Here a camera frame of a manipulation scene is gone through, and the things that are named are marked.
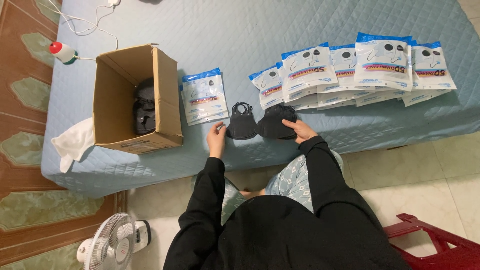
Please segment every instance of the quilted mattress cover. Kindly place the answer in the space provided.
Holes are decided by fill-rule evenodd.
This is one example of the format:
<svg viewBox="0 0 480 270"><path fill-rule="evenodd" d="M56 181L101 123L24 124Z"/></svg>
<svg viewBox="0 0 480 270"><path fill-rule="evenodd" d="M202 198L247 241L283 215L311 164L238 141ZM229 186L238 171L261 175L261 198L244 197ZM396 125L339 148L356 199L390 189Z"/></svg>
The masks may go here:
<svg viewBox="0 0 480 270"><path fill-rule="evenodd" d="M62 11L94 21L100 2L64 0ZM100 8L99 14L108 12ZM77 31L89 27L81 21L74 25ZM339 153L414 144L480 129L480 41L456 0L129 0L102 18L99 26L118 37L119 48L158 43L178 61L179 79L220 67L227 105L250 103L257 121L263 111L248 75L273 65L283 52L325 41L331 46L353 43L358 31L412 35L419 43L439 40L458 90L407 108L403 102L390 100L360 108L302 110L299 117ZM115 48L115 39L106 33L97 30L78 36L65 23L59 26L58 41L75 48L81 57L94 58ZM72 65L55 62L41 163L45 177L99 197L202 169L208 157L205 135L212 124L188 127L180 108L182 147L144 155L93 147L67 173L61 173L60 157L50 140L92 116L95 67L88 60ZM231 171L289 162L298 154L292 141L260 136L246 141L227 139L224 162Z"/></svg>

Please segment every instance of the hand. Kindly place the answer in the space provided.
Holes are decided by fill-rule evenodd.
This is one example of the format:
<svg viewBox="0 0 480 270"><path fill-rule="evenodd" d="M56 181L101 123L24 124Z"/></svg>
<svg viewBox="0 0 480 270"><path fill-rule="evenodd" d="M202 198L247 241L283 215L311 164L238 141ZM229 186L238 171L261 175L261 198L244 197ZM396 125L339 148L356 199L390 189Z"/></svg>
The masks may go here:
<svg viewBox="0 0 480 270"><path fill-rule="evenodd" d="M295 142L298 143L298 144L301 144L302 142L304 142L304 141L306 141L306 140L308 140L312 137L318 136L318 134L315 131L313 131L313 129L311 127L309 127L307 124L305 124L304 122L302 122L300 120L297 120L294 123L294 122L290 122L286 119L283 119L282 124L284 124L285 126L287 126L289 128L293 128L293 130L297 134L297 138L295 139Z"/></svg>
<svg viewBox="0 0 480 270"><path fill-rule="evenodd" d="M210 157L222 159L223 150L225 149L225 132L227 127L222 126L219 130L217 129L223 125L223 122L215 123L210 131L207 134L207 144L210 148Z"/></svg>

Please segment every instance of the red plastic stool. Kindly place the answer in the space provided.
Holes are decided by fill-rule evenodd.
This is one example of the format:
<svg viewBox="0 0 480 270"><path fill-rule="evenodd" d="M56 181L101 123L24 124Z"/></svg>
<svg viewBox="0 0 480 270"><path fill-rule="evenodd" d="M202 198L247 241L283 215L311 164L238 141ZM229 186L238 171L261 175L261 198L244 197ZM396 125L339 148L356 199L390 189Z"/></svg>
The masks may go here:
<svg viewBox="0 0 480 270"><path fill-rule="evenodd" d="M413 270L479 270L480 245L468 239L449 233L427 224L408 214L397 215L403 222L384 227L388 238L394 238L408 233L424 230L432 240L437 254L426 257L416 257L392 245L400 252L403 259ZM448 243L456 245L450 248Z"/></svg>

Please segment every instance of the fan grille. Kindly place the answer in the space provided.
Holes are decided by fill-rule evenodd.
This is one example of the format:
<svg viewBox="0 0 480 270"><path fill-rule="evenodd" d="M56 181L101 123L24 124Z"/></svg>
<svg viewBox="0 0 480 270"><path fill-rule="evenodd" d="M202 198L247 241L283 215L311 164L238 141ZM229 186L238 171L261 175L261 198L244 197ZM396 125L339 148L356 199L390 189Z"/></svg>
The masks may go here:
<svg viewBox="0 0 480 270"><path fill-rule="evenodd" d="M88 248L84 270L126 269L132 259L135 231L135 221L127 213L103 222Z"/></svg>

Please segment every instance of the light blue mattress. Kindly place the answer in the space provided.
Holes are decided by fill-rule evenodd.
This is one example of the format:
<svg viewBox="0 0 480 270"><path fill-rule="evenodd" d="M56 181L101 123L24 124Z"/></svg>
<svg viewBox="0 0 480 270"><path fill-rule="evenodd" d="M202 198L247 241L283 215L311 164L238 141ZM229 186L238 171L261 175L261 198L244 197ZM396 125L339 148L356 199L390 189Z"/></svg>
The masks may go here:
<svg viewBox="0 0 480 270"><path fill-rule="evenodd" d="M94 21L97 5L96 1L64 0L62 11ZM106 12L111 10L100 9L100 14ZM77 30L88 27L79 21L74 24ZM359 108L302 110L299 116L339 153L414 144L480 129L480 41L456 0L124 0L101 20L100 27L118 37L119 48L158 43L178 61L179 79L220 67L228 106L237 101L250 103L257 121L264 112L248 75L279 61L282 52L325 41L331 46L353 43L358 31L413 35L419 43L439 40L458 90L407 108L401 101L390 100ZM81 57L94 58L115 48L115 39L104 32L77 36L66 24L60 24L58 41L75 48ZM180 108L182 147L140 156L93 147L81 162L61 173L60 157L50 140L92 116L95 67L88 60L72 65L55 62L41 164L45 177L99 197L202 169L208 156L205 134L212 124L188 127ZM260 136L246 141L227 139L224 162L231 171L289 162L298 154L292 141Z"/></svg>

